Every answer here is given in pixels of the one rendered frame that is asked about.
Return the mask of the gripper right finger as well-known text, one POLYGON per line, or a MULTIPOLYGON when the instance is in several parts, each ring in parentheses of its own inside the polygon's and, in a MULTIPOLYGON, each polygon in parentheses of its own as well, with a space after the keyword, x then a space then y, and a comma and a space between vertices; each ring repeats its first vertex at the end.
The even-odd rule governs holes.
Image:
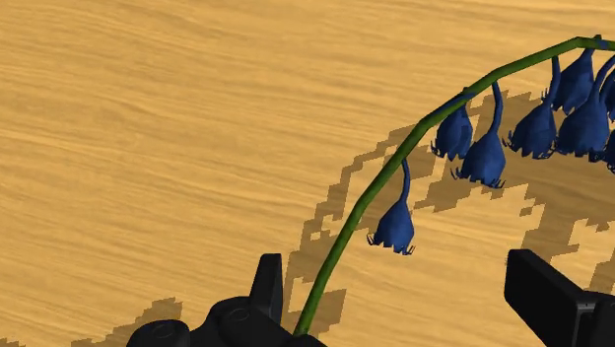
POLYGON ((582 289, 530 249, 509 251, 504 296, 546 347, 615 347, 615 295, 582 289))

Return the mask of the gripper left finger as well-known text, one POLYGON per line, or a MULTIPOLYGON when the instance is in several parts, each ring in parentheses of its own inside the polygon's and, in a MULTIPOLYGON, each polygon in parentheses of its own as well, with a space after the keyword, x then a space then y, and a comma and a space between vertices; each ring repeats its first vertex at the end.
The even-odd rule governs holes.
POLYGON ((193 330, 177 319, 146 323, 126 347, 327 347, 309 334, 294 336, 283 328, 282 306, 281 255, 264 253, 247 296, 216 303, 193 330))

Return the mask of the blue bellflower green stem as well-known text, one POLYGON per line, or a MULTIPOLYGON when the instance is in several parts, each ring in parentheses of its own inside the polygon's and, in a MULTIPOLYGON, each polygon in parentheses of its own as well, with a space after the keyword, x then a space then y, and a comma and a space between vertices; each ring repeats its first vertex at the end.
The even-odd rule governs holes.
POLYGON ((600 35, 576 36, 491 71, 422 118, 351 210, 315 276, 295 327, 295 334, 308 333, 325 286, 365 210, 397 169, 408 168, 408 155, 433 126, 439 129, 432 147, 433 153, 440 158, 459 158, 462 161, 461 167, 453 171, 453 177, 478 181, 488 187, 500 188, 504 184, 501 174, 506 165, 505 147, 534 159, 547 159, 553 152, 587 156, 593 163, 605 163, 608 170, 615 174, 615 131, 610 131, 608 127, 609 122, 615 121, 615 94, 610 91, 615 83, 613 65, 615 41, 605 40, 600 35), (554 99, 560 78, 567 78, 571 87, 568 96, 574 99, 580 82, 592 72, 589 65, 594 50, 609 50, 613 55, 594 74, 586 102, 557 128, 553 112, 557 109, 554 99), (545 60, 552 62, 552 80, 547 95, 542 99, 543 103, 518 124, 516 130, 510 133, 508 141, 502 141, 498 130, 504 102, 499 80, 545 60), (474 141, 472 126, 460 115, 466 104, 486 88, 493 90, 494 117, 489 130, 478 141, 474 141))

